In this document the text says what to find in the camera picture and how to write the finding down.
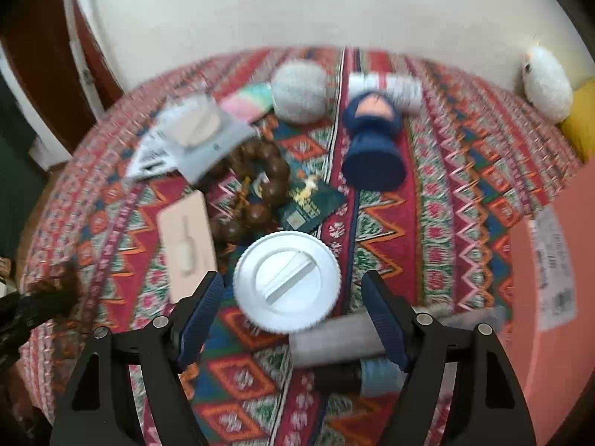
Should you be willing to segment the small wooden board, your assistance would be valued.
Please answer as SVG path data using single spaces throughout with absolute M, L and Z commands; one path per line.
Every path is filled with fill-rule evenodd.
M 190 297 L 204 276 L 217 271 L 215 245 L 205 196 L 198 190 L 157 214 L 170 279 L 170 302 Z

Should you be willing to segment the pastel eraser pack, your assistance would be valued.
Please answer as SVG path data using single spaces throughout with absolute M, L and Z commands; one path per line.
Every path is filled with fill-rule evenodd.
M 246 85 L 223 98 L 219 107 L 240 121 L 248 124 L 257 122 L 273 107 L 270 83 Z

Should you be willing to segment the blue hooded figurine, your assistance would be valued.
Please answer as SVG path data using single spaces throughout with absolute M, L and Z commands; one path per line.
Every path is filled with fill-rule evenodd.
M 351 141 L 342 164 L 346 182 L 358 190 L 397 190 L 406 178 L 397 149 L 401 111 L 384 93 L 367 91 L 349 102 L 342 123 Z

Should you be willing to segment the white fluffy chick plush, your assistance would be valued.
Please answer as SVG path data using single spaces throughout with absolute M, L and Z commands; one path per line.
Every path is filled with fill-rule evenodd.
M 551 123 L 561 123 L 570 115 L 573 90 L 562 65 L 548 48 L 530 47 L 521 76 L 528 101 Z

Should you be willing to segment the dark green towel packet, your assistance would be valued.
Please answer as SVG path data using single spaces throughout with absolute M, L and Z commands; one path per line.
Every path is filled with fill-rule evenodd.
M 328 185 L 317 170 L 310 170 L 296 159 L 286 155 L 283 160 L 289 165 L 289 181 L 285 195 L 279 196 L 282 186 L 274 184 L 267 188 L 272 199 L 273 216 L 282 230 L 298 230 L 310 233 L 346 203 L 344 194 Z

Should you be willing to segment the grey cylinder tube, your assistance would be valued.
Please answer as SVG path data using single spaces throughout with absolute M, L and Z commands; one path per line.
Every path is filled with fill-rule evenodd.
M 507 318 L 503 305 L 474 309 L 448 317 L 439 323 L 472 330 L 480 322 L 501 331 Z M 289 337 L 289 355 L 295 368 L 331 365 L 361 358 L 385 355 L 385 349 L 367 312 L 355 312 L 327 320 Z

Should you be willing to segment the pink cardboard box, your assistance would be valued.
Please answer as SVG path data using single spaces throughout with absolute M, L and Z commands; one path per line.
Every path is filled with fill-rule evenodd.
M 537 444 L 555 436 L 594 369 L 594 165 L 509 232 L 512 325 L 506 352 Z

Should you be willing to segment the grey felt ball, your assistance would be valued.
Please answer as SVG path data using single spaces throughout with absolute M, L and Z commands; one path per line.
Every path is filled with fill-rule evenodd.
M 270 89 L 278 120 L 310 125 L 327 112 L 328 76 L 313 61 L 293 59 L 282 64 L 271 78 Z

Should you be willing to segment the grey packaged puff card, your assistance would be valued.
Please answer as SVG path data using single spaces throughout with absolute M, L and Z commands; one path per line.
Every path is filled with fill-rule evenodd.
M 249 124 L 208 95 L 192 95 L 159 111 L 137 144 L 125 178 L 141 181 L 172 171 L 195 184 L 231 151 L 255 137 Z

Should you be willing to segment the yellow cushion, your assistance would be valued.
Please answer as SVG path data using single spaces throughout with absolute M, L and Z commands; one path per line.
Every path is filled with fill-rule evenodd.
M 576 89 L 573 99 L 571 112 L 560 129 L 580 160 L 587 163 L 595 150 L 595 78 Z

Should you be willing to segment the patterned red bedspread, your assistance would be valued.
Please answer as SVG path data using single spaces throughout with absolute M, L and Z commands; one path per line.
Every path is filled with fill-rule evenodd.
M 79 310 L 47 322 L 21 348 L 21 375 L 51 422 L 92 328 L 141 328 L 168 307 L 157 213 L 190 189 L 176 175 L 131 187 L 124 174 L 139 138 L 165 104 L 194 91 L 215 99 L 266 82 L 284 61 L 306 58 L 331 77 L 330 117 L 306 131 L 272 116 L 260 126 L 345 203 L 316 230 L 343 275 L 333 315 L 357 310 L 375 269 L 412 303 L 440 312 L 504 305 L 511 317 L 508 230 L 548 204 L 581 164 L 560 131 L 520 97 L 474 75 L 413 56 L 338 47 L 258 49 L 213 56 L 159 75 L 117 101 L 75 151 L 45 206 L 20 288 L 77 262 Z M 420 78 L 421 116 L 403 121 L 408 169 L 393 192 L 350 189 L 341 173 L 349 136 L 340 115 L 352 71 Z M 374 445 L 394 404 L 313 390 L 286 339 L 252 325 L 228 292 L 201 357 L 181 380 L 213 445 Z

